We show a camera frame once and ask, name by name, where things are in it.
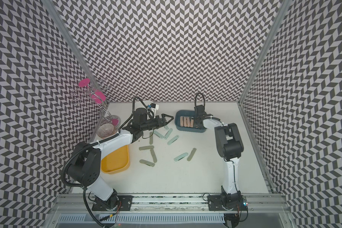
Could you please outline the dark teal storage box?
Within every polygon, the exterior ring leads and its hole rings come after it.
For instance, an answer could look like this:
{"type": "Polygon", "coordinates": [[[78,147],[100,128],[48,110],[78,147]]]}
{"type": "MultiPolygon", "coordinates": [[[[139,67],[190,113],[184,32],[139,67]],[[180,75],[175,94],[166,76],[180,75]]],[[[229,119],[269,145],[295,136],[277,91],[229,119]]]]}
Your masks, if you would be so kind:
{"type": "Polygon", "coordinates": [[[175,125],[176,125],[176,128],[179,130],[179,131],[185,131],[185,132],[193,132],[193,133],[204,133],[206,132],[206,128],[197,128],[197,127],[187,127],[187,125],[184,123],[183,125],[181,125],[181,119],[183,119],[183,117],[194,117],[195,116],[195,111],[193,110],[179,110],[176,112],[176,115],[175,115],[175,125]]]}

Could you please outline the yellow storage box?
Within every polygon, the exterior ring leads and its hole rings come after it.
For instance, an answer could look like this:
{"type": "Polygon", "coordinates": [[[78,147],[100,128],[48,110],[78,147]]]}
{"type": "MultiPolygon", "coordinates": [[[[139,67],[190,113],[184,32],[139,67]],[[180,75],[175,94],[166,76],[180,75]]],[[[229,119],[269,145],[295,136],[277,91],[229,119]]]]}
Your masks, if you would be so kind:
{"type": "Polygon", "coordinates": [[[129,146],[123,146],[107,155],[101,161],[101,171],[105,174],[116,174],[127,170],[130,166],[129,146]]]}

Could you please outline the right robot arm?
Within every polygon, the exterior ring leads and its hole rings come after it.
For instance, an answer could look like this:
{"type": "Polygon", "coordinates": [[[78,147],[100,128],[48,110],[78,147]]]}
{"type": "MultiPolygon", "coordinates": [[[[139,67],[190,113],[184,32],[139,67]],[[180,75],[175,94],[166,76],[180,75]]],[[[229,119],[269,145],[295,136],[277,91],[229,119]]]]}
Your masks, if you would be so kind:
{"type": "Polygon", "coordinates": [[[224,209],[240,209],[242,195],[238,189],[238,163],[244,151],[244,145],[236,123],[223,123],[219,118],[205,111],[206,98],[197,92],[194,97],[194,124],[197,128],[214,131],[216,148],[224,160],[225,174],[221,186],[220,200],[224,209]]]}

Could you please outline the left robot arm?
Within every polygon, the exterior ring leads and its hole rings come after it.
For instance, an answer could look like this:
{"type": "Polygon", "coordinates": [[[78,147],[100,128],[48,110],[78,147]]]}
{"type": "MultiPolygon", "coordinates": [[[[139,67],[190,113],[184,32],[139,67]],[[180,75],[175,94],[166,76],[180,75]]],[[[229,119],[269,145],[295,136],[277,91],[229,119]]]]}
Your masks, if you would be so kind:
{"type": "Polygon", "coordinates": [[[61,181],[68,187],[91,191],[107,210],[114,210],[119,199],[117,191],[101,177],[101,161],[117,149],[143,137],[145,131],[154,131],[168,125],[174,117],[157,115],[155,103],[146,104],[141,98],[132,100],[132,113],[116,134],[94,143],[79,143],[61,172],[61,181]]]}

